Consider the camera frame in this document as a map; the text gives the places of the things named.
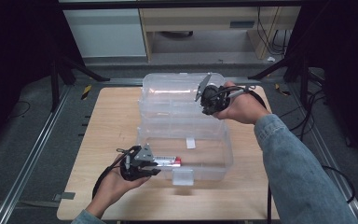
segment hand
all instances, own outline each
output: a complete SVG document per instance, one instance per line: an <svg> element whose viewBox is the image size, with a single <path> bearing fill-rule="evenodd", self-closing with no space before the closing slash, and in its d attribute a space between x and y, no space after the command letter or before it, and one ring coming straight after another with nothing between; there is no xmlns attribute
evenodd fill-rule
<svg viewBox="0 0 358 224"><path fill-rule="evenodd" d="M144 182L150 179L143 177L134 181L127 181L123 179L120 173L120 168L114 168L103 179L94 199L91 201L86 210L97 218L103 216L104 211L112 204L117 202L130 189L136 189L143 185Z"/></svg>
<svg viewBox="0 0 358 224"><path fill-rule="evenodd" d="M231 81L225 87L235 86ZM231 99L230 105L213 116L217 119L234 119L244 124L255 124L262 117L270 114L251 94L241 94Z"/></svg>

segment small white object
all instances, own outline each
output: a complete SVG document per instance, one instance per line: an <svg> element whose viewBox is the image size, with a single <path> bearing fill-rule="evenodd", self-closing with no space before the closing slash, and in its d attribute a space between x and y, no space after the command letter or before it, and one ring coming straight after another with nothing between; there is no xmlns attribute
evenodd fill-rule
<svg viewBox="0 0 358 224"><path fill-rule="evenodd" d="M188 168L172 169L172 184L176 186L193 186L194 171Z"/></svg>
<svg viewBox="0 0 358 224"><path fill-rule="evenodd" d="M272 57L267 58L267 61L275 63L275 59Z"/></svg>
<svg viewBox="0 0 358 224"><path fill-rule="evenodd" d="M186 139L186 145L188 149L194 149L196 148L196 140L192 137L188 137Z"/></svg>

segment metal rail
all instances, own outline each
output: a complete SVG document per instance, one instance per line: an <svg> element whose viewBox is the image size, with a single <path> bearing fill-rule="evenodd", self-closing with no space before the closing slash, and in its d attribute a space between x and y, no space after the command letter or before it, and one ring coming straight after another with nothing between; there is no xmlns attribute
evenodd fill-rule
<svg viewBox="0 0 358 224"><path fill-rule="evenodd" d="M290 88L290 92L297 92L296 88L293 87L293 85L289 85L289 88ZM297 94L293 94L293 95L295 97L297 104L301 105L301 102L298 99ZM303 107L301 107L300 109L301 109L302 115L305 117L306 111L304 110ZM333 155L331 155L330 150L327 147L327 144L325 143L324 139L322 138L321 133L319 132L319 129L316 127L316 125L314 125L313 127L311 126L312 122L314 122L314 120L312 120L312 118L310 118L310 122L308 125L309 125L309 128L311 129L310 133L311 133L312 141L316 145L316 148L317 148L319 154L321 155L321 160L322 160L321 162L324 165L334 167L339 170L336 160L334 159ZM350 198L351 197L351 188L348 185L348 182L345 180L345 178L335 172L333 172L331 174L329 173L329 176L332 179L332 181L336 184L337 188L342 193L342 195L344 195L346 198ZM353 201L349 203L349 207L352 210L353 214L358 219L358 202L357 202L356 198L354 198Z"/></svg>
<svg viewBox="0 0 358 224"><path fill-rule="evenodd" d="M46 121L45 126L42 129L42 132L39 134L27 160L22 166L16 181L11 187L5 200L2 202L0 206L0 224L7 223L11 213L13 212L17 202L19 201L22 191L24 190L29 177L31 176L31 173L36 166L36 163L39 159L40 154L43 151L46 142L48 141L48 138L57 121L57 118L62 112L62 108L63 105L65 104L65 100L67 98L69 90L71 90L71 86L64 86L61 95L62 98L61 102L58 104L57 109L54 112L51 112L50 115L48 116L48 120Z"/></svg>

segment person's left hand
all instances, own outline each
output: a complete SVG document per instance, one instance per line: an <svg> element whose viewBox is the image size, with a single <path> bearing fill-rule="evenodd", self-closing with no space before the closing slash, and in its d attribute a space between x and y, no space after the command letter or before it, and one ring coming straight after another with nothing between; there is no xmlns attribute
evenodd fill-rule
<svg viewBox="0 0 358 224"><path fill-rule="evenodd" d="M143 185L144 182L150 179L143 177L134 181L127 181L123 179L120 173L120 168L114 168L103 179L94 199L91 201L86 210L97 218L103 216L104 211L112 204L117 202L130 189L136 189Z"/></svg>

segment person's right hand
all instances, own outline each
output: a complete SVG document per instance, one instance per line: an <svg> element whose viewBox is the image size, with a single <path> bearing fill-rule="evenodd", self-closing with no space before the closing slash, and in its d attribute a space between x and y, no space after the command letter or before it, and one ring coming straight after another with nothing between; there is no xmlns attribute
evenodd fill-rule
<svg viewBox="0 0 358 224"><path fill-rule="evenodd" d="M225 83L225 87L235 86L231 81ZM223 111L216 112L213 116L217 119L234 119L244 124L255 124L258 119L270 114L264 106L249 93L241 94L231 99L231 102Z"/></svg>

